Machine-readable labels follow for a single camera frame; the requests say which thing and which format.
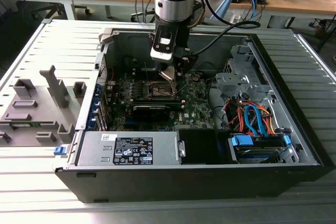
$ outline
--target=wire bundle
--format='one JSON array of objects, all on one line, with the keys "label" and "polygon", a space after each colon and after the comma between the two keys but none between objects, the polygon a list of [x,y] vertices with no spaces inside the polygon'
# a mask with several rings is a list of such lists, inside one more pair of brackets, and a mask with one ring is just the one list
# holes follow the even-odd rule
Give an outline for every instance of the wire bundle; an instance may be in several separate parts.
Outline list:
[{"label": "wire bundle", "polygon": [[[224,110],[227,108],[227,106],[234,102],[233,100],[229,100]],[[258,126],[259,131],[261,134],[270,134],[270,135],[276,135],[276,132],[274,131],[273,125],[272,125],[272,115],[261,105],[258,105],[257,103],[251,102],[251,101],[240,101],[237,100],[237,116],[235,116],[230,122],[229,126],[233,127],[235,124],[237,124],[234,127],[234,130],[239,133],[244,133],[247,135],[257,135],[257,132],[252,128],[250,125],[250,122],[248,121],[248,115],[247,111],[255,111],[256,117],[258,117],[258,113],[260,113],[261,118],[258,120]]]}]

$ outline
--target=floor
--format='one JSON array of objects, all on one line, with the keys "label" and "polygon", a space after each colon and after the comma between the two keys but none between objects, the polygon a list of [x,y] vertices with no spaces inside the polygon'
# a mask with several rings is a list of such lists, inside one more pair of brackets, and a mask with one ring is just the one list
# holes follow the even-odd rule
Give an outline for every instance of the floor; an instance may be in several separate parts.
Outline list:
[{"label": "floor", "polygon": [[[35,29],[40,24],[41,19],[35,20],[32,18],[30,12],[34,8],[40,8],[48,5],[48,3],[41,2],[17,2],[19,11],[12,13],[11,10],[6,11],[0,17],[0,47],[2,49],[2,56],[0,57],[0,77],[10,67],[21,49],[25,46]],[[99,21],[115,21],[115,22],[129,22],[130,15],[134,13],[133,7],[114,7],[111,6],[112,19],[106,18],[104,6],[91,5],[88,6],[91,10],[91,15],[86,15],[84,10],[77,10],[79,20],[99,20]],[[54,18],[66,19],[65,16],[54,15]],[[291,28],[296,33],[301,33],[311,46],[316,46],[319,39],[315,37],[315,30],[308,26],[313,19],[295,19]],[[324,45],[319,55],[326,62],[326,64],[336,71],[336,65],[332,62],[332,57],[335,53],[336,36]]]}]

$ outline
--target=blue latch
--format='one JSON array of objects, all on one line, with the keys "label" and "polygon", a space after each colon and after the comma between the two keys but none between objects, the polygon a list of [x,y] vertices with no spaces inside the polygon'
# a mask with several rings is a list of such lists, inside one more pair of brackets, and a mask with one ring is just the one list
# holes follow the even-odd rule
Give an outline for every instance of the blue latch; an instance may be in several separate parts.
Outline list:
[{"label": "blue latch", "polygon": [[66,148],[64,146],[56,146],[54,149],[54,155],[59,156],[59,155],[67,155],[66,154]]},{"label": "blue latch", "polygon": [[237,145],[253,145],[251,136],[248,135],[235,135],[231,138],[233,146]]},{"label": "blue latch", "polygon": [[287,135],[283,136],[283,139],[285,140],[285,143],[287,144],[287,146],[292,143],[289,136],[287,136]]}]

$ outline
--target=barcode sticker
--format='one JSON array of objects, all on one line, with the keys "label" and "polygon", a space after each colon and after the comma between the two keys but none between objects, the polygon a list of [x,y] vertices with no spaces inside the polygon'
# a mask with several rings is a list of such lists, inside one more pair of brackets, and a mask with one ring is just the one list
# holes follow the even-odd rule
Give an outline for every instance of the barcode sticker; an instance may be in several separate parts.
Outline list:
[{"label": "barcode sticker", "polygon": [[101,141],[115,141],[117,136],[116,134],[101,134]]}]

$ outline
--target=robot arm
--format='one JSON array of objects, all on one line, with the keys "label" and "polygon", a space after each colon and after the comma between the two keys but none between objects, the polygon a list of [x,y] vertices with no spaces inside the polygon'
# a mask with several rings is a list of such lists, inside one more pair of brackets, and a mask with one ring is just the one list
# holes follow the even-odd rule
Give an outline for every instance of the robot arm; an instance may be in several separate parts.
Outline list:
[{"label": "robot arm", "polygon": [[191,56],[187,47],[193,5],[194,0],[155,0],[156,29],[151,57],[161,63],[178,65],[182,74],[198,59],[198,55]]},{"label": "robot arm", "polygon": [[155,0],[153,60],[172,63],[175,47],[187,47],[194,0]]}]

